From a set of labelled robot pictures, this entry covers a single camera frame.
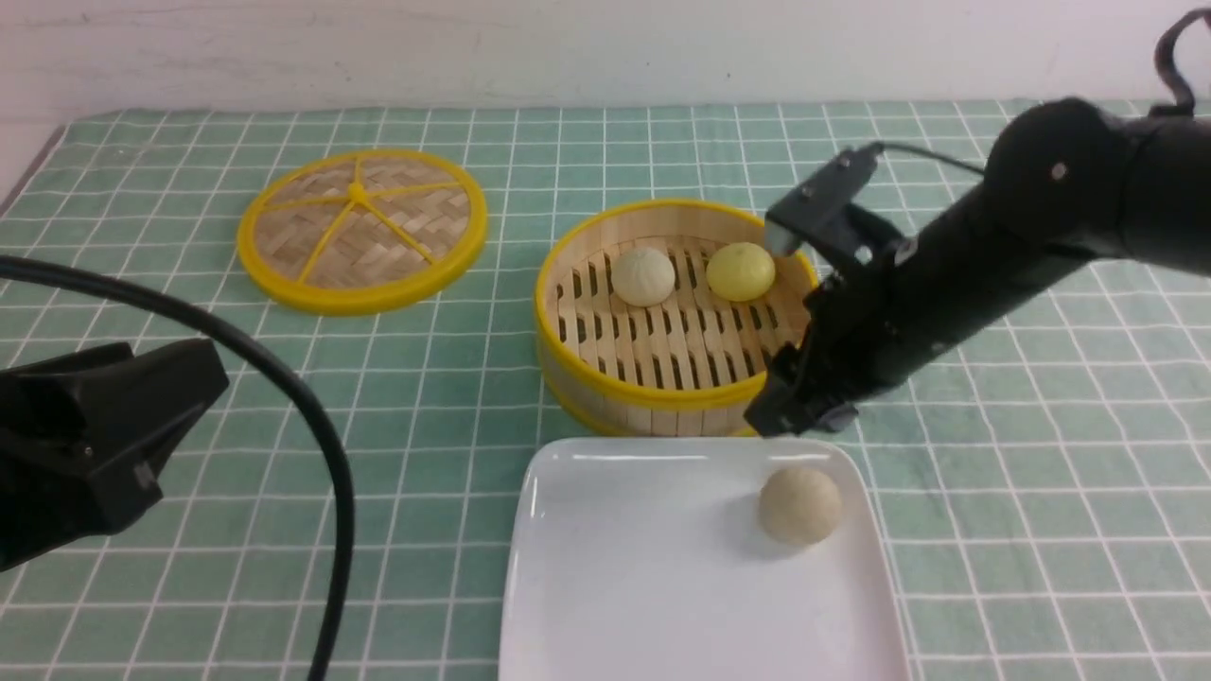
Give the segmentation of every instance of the black clamp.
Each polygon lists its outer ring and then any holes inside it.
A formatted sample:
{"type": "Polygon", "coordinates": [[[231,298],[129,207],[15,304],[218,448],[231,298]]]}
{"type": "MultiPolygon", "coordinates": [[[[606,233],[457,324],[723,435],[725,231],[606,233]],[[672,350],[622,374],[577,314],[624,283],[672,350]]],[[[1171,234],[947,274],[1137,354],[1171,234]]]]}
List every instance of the black clamp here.
{"type": "Polygon", "coordinates": [[[168,456],[226,388],[205,339],[0,372],[0,571],[142,517],[163,496],[168,456]]]}

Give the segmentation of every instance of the yellow rim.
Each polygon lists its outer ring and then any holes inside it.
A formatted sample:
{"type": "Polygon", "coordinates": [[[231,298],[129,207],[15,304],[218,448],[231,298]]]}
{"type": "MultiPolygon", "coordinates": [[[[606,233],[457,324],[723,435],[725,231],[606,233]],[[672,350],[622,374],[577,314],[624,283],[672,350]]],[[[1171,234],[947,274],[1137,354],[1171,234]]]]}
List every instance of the yellow rim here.
{"type": "MultiPolygon", "coordinates": [[[[638,204],[619,206],[589,218],[555,244],[555,247],[551,248],[550,254],[547,254],[546,261],[543,263],[543,269],[538,273],[538,285],[534,288],[534,316],[538,320],[538,330],[539,336],[541,336],[541,342],[551,349],[556,361],[572,372],[579,380],[592,385],[597,391],[603,393],[609,397],[622,400],[632,405],[660,410],[690,411],[727,407],[742,400],[751,399],[758,390],[761,390],[762,383],[765,378],[765,372],[761,372],[729,385],[699,388],[693,390],[662,390],[659,388],[645,388],[642,385],[632,385],[624,380],[619,380],[618,378],[606,376],[604,373],[590,367],[587,364],[581,361],[580,357],[573,354],[572,350],[567,349],[563,343],[559,342],[559,336],[556,333],[551,321],[547,320],[544,314],[544,310],[546,309],[546,296],[543,282],[546,281],[551,267],[555,264],[556,257],[573,239],[576,238],[578,234],[620,213],[654,208],[659,206],[695,206],[712,211],[722,211],[734,217],[745,219],[761,229],[764,229],[765,227],[765,224],[752,213],[746,213],[737,208],[733,208],[731,206],[724,206],[723,204],[712,204],[710,201],[698,201],[694,199],[658,199],[654,201],[641,201],[638,204]]],[[[808,258],[803,256],[803,253],[797,253],[794,257],[808,273],[808,280],[811,282],[811,286],[815,287],[819,284],[819,280],[816,279],[816,270],[813,269],[811,263],[808,262],[808,258]]]]}
{"type": "Polygon", "coordinates": [[[309,313],[321,315],[363,315],[381,313],[404,305],[411,305],[417,301],[423,301],[434,293],[449,286],[455,279],[463,275],[471,267],[483,250],[483,244],[488,236],[488,205],[484,201],[483,191],[465,170],[437,156],[412,151],[409,149],[374,149],[367,151],[354,151],[331,156],[314,164],[308,164],[297,171],[280,178],[269,185],[257,200],[248,206],[240,221],[240,231],[236,236],[236,250],[240,262],[248,275],[257,282],[265,293],[275,301],[298,308],[309,313]],[[299,281],[289,280],[269,267],[257,252],[256,223],[269,205],[269,199],[277,194],[288,183],[299,177],[321,170],[323,167],[354,161],[355,167],[360,167],[362,159],[398,156],[415,159],[438,167],[454,178],[467,196],[470,213],[467,216],[466,231],[454,248],[446,257],[432,264],[424,271],[385,284],[356,290],[332,290],[308,286],[299,281]]]}
{"type": "MultiPolygon", "coordinates": [[[[550,380],[544,380],[544,384],[546,384],[546,389],[551,391],[551,395],[555,396],[555,401],[559,402],[559,406],[563,407],[563,411],[568,412],[572,418],[579,420],[585,428],[609,437],[642,437],[644,435],[643,433],[622,430],[621,428],[615,428],[608,423],[597,420],[591,414],[578,407],[575,402],[566,399],[563,393],[559,393],[559,389],[552,385],[550,380]]],[[[746,427],[731,435],[719,435],[719,437],[753,437],[756,435],[756,430],[746,427]]]]}

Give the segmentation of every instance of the black cable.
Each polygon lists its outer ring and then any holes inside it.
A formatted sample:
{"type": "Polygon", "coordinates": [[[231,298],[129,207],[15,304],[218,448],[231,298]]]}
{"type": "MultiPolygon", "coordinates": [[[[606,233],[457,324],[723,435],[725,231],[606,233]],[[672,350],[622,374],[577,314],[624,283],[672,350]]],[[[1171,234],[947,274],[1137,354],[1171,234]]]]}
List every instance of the black cable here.
{"type": "Polygon", "coordinates": [[[321,681],[328,673],[328,663],[337,645],[337,633],[340,629],[340,616],[345,607],[354,562],[354,476],[349,469],[349,458],[340,443],[340,435],[337,434],[332,419],[323,411],[315,393],[288,366],[247,333],[206,310],[171,296],[109,276],[15,256],[0,256],[0,279],[53,286],[171,319],[208,336],[239,355],[294,402],[323,453],[337,507],[337,538],[332,577],[328,583],[328,601],[323,608],[320,635],[308,673],[309,681],[321,681]]]}
{"type": "Polygon", "coordinates": [[[1211,10],[1193,10],[1187,12],[1186,16],[1161,34],[1160,40],[1157,41],[1157,50],[1152,57],[1153,65],[1157,67],[1157,75],[1160,76],[1160,81],[1173,93],[1173,103],[1155,104],[1148,113],[1149,116],[1194,115],[1194,92],[1190,90],[1190,84],[1186,82],[1181,71],[1177,70],[1177,64],[1173,62],[1173,48],[1177,46],[1177,39],[1181,38],[1182,33],[1199,19],[1203,19],[1204,23],[1211,27],[1211,10]]]}
{"type": "Polygon", "coordinates": [[[882,141],[882,139],[879,142],[876,142],[876,144],[878,144],[884,150],[890,149],[893,151],[903,151],[906,154],[912,154],[914,156],[924,156],[926,159],[932,159],[932,160],[939,161],[941,164],[946,164],[948,166],[954,166],[957,168],[965,170],[968,172],[972,172],[972,173],[976,173],[976,174],[983,174],[983,168],[980,167],[980,166],[971,165],[971,164],[969,164],[966,161],[960,161],[960,160],[955,159],[954,156],[947,156],[946,154],[939,154],[937,151],[934,151],[932,149],[926,149],[924,147],[917,147],[916,144],[907,144],[905,142],[885,142],[885,141],[882,141]]]}

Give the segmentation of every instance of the yellow bun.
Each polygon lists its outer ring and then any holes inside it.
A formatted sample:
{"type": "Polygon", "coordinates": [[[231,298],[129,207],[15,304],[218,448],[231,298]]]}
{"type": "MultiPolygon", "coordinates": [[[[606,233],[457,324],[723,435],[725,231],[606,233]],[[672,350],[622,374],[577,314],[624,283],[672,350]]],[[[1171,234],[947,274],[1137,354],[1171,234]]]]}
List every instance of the yellow bun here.
{"type": "Polygon", "coordinates": [[[747,241],[719,248],[706,263],[706,282],[716,296],[733,303],[761,298],[774,285],[774,258],[747,241]]]}

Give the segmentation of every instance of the robotic arm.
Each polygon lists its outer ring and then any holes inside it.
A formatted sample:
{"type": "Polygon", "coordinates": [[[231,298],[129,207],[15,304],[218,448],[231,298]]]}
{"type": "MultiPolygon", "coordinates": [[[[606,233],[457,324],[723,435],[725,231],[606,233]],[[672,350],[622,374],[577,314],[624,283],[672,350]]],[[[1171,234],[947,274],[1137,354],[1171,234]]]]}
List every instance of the robotic arm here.
{"type": "Polygon", "coordinates": [[[804,299],[811,324],[767,360],[745,418],[762,436],[838,431],[855,404],[913,372],[1094,259],[1211,276],[1211,126],[1173,68],[1190,12],[1157,46],[1176,104],[1123,120],[1081,99],[1034,107],[1001,132],[983,181],[903,236],[853,204],[879,154],[846,149],[767,213],[767,247],[803,242],[834,271],[804,299]]]}

